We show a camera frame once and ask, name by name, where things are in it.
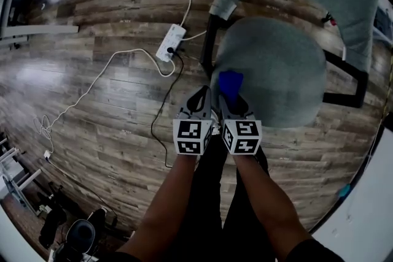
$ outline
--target wooden floor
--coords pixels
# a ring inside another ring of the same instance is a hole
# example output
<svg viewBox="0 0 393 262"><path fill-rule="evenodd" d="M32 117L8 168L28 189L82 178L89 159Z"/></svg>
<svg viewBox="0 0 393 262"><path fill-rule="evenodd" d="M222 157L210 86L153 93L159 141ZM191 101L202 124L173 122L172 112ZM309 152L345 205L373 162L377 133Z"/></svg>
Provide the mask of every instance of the wooden floor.
<svg viewBox="0 0 393 262"><path fill-rule="evenodd" d="M188 35L206 29L212 0L193 0ZM51 121L84 93L118 50L144 48L155 54L172 23L180 23L188 0L35 0L29 22L75 24L78 34L32 36L19 50L0 53L1 128L26 150L23 162L42 178L62 184L86 212L101 205L78 187L43 153L49 141L34 132L33 118ZM264 15L289 21L333 53L342 47L337 29L322 28L325 10L305 0L242 0L233 20ZM217 38L217 45L224 31ZM155 132L175 156L171 121L186 93L208 83L198 64L203 37L184 42L185 69L171 92ZM361 109L324 104L315 121L302 128L264 128L263 149L272 178L293 200L302 223L312 227L350 182L376 133L387 95L391 55L373 48L370 84ZM163 71L170 65L160 63ZM328 65L327 90L353 92L350 77ZM150 124L174 77L163 79L142 53L117 56L81 103L52 131L52 161L99 194L119 215L119 228L138 226L168 170L164 149L150 135ZM221 213L225 219L236 187L235 165L228 159L222 176Z"/></svg>

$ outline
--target blue object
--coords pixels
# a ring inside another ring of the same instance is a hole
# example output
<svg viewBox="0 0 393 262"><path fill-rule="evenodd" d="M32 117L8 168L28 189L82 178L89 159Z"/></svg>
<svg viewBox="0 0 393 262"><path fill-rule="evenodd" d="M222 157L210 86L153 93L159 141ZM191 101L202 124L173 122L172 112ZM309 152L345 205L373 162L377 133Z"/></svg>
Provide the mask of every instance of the blue object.
<svg viewBox="0 0 393 262"><path fill-rule="evenodd" d="M230 107L236 107L241 84L243 83L243 74L232 70L220 72L219 86L220 92L225 95L225 99Z"/></svg>
<svg viewBox="0 0 393 262"><path fill-rule="evenodd" d="M338 192L338 196L339 196L340 198L344 198L344 197L346 197L350 192L351 192L351 185L346 185L344 188L342 188L342 189Z"/></svg>

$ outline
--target chair frame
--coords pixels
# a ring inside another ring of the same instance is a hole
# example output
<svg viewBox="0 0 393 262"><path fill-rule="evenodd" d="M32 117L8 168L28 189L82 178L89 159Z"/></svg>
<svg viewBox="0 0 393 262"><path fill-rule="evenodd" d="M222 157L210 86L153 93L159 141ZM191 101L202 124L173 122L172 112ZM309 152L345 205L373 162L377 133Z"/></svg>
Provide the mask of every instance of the chair frame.
<svg viewBox="0 0 393 262"><path fill-rule="evenodd" d="M214 42L216 40L217 31L227 23L226 20L217 15L209 16L208 28L204 38L203 48L200 57L200 64L202 65L205 73L211 79L214 66L212 65L212 53ZM355 95L339 94L339 93L325 93L323 102L329 104L336 104L346 107L361 108L364 103L364 98L367 91L368 73L358 70L356 67L343 61L339 56L324 50L326 61L339 67L351 77L357 80L357 88Z"/></svg>

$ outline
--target power strip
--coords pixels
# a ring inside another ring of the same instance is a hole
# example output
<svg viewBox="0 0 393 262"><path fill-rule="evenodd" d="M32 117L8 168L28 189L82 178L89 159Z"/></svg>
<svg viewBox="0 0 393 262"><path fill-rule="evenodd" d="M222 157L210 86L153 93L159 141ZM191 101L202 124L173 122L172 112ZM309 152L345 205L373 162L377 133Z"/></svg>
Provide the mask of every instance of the power strip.
<svg viewBox="0 0 393 262"><path fill-rule="evenodd" d="M184 34L185 28L182 28L177 24L172 24L155 56L158 59L168 63L173 56L171 53L168 53L168 48L173 48L173 50L176 50L180 45Z"/></svg>

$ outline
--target black pants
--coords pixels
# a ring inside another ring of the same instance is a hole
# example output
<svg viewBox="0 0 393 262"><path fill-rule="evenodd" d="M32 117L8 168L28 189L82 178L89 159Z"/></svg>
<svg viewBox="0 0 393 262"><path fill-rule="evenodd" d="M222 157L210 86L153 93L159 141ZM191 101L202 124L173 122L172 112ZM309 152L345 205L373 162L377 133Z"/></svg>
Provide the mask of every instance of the black pants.
<svg viewBox="0 0 393 262"><path fill-rule="evenodd" d="M256 157L268 174L262 149ZM266 231L252 210L238 171L235 195L222 228L220 180L226 158L224 142L213 136L194 173L187 213L166 261L274 261Z"/></svg>

